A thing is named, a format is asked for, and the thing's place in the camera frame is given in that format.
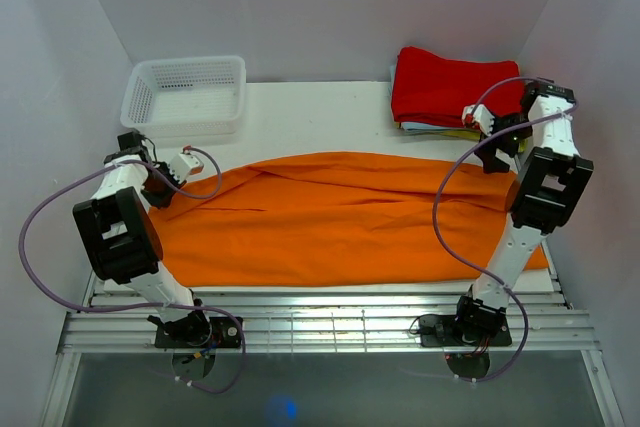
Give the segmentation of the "orange trousers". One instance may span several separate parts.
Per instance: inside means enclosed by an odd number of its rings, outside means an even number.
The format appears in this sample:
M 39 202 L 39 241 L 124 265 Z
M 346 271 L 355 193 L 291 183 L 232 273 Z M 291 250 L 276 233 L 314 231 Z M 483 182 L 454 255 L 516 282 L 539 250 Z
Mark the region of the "orange trousers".
M 197 267 L 224 259 L 242 264 L 242 250 L 260 249 L 283 277 L 291 254 L 310 260 L 339 248 L 340 230 L 382 251 L 396 243 L 419 257 L 432 248 L 397 234 L 423 210 L 436 242 L 448 249 L 479 240 L 474 226 L 502 229 L 486 259 L 460 255 L 474 278 L 486 265 L 506 223 L 513 173 L 485 174 L 476 165 L 374 153 L 314 153 L 254 163 L 190 183 L 165 209 L 150 213 L 167 269 L 196 287 Z

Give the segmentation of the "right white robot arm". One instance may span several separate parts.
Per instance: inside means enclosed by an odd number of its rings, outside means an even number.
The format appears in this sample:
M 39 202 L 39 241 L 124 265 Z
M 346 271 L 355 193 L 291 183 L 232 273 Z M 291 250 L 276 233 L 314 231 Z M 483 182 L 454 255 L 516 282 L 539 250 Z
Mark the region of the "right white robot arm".
M 573 213 L 594 170 L 575 145 L 571 89 L 549 80 L 526 82 L 521 111 L 496 116 L 482 103 L 465 109 L 463 119 L 482 134 L 478 156 L 486 173 L 505 169 L 496 151 L 515 156 L 517 142 L 531 143 L 506 197 L 503 234 L 483 273 L 458 301 L 451 320 L 454 338 L 463 344 L 488 345 L 508 331 L 506 310 L 511 291 L 542 242 Z

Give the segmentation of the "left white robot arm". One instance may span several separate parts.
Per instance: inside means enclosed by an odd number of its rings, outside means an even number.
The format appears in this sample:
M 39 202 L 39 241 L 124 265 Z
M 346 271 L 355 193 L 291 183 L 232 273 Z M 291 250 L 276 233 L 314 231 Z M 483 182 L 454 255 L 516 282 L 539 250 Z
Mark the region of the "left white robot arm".
M 159 162 L 146 140 L 137 131 L 118 136 L 119 150 L 104 159 L 109 171 L 96 193 L 73 207 L 73 218 L 96 276 L 154 303 L 157 314 L 148 320 L 169 339 L 201 346 L 212 336 L 212 323 L 197 309 L 200 300 L 163 264 L 149 210 L 169 207 L 203 163 L 187 150 Z

